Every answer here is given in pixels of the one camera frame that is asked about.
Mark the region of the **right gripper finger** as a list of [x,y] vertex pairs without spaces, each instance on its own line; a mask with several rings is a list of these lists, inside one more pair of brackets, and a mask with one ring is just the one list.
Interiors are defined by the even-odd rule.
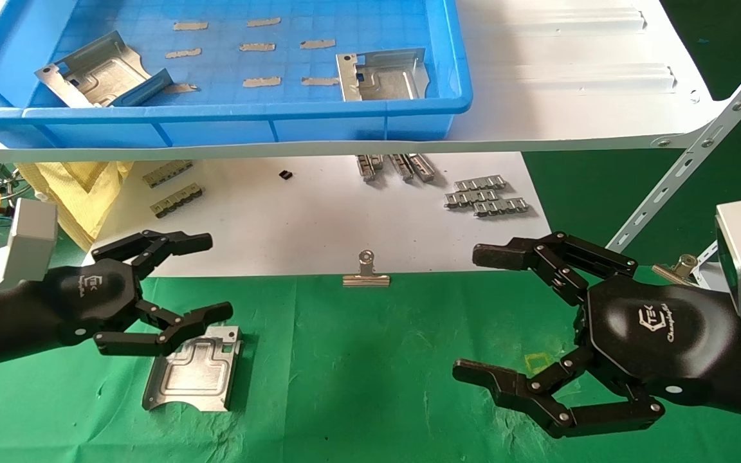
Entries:
[[497,407],[526,414],[553,439],[644,430],[664,416],[662,404],[636,384],[621,387],[624,402],[568,408],[556,401],[555,393],[597,365],[594,358],[592,349],[579,347],[532,377],[458,359],[452,375],[457,381],[485,388]]
[[627,256],[560,231],[538,239],[514,237],[506,245],[477,244],[471,261],[482,268],[533,271],[571,307],[583,305],[588,293],[579,270],[605,280],[632,278],[638,268]]

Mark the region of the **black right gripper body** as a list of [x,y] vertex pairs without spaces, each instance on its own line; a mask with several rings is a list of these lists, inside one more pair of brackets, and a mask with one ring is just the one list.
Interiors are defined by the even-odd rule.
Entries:
[[616,276],[589,288],[584,313],[595,353],[590,371],[612,392],[639,388],[676,404],[740,405],[731,354],[741,322],[726,294]]

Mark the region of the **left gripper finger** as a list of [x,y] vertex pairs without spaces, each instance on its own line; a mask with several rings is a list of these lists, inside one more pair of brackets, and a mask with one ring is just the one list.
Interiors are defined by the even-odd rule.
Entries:
[[[127,322],[101,329],[93,339],[100,354],[106,356],[165,357],[173,354],[185,341],[204,335],[210,325],[230,319],[232,314],[230,302],[176,314],[140,300],[129,310],[125,317]],[[127,333],[126,329],[136,320],[159,329],[159,333]]]
[[170,256],[197,254],[214,246],[209,233],[189,235],[183,231],[161,233],[152,230],[128,235],[91,252],[95,262],[118,262],[129,269],[136,281],[147,278]]

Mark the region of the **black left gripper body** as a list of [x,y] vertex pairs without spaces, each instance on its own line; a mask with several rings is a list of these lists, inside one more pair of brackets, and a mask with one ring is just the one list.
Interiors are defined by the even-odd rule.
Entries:
[[48,304],[62,346],[79,345],[100,332],[126,331],[139,319],[140,298],[138,277],[121,261],[48,271]]

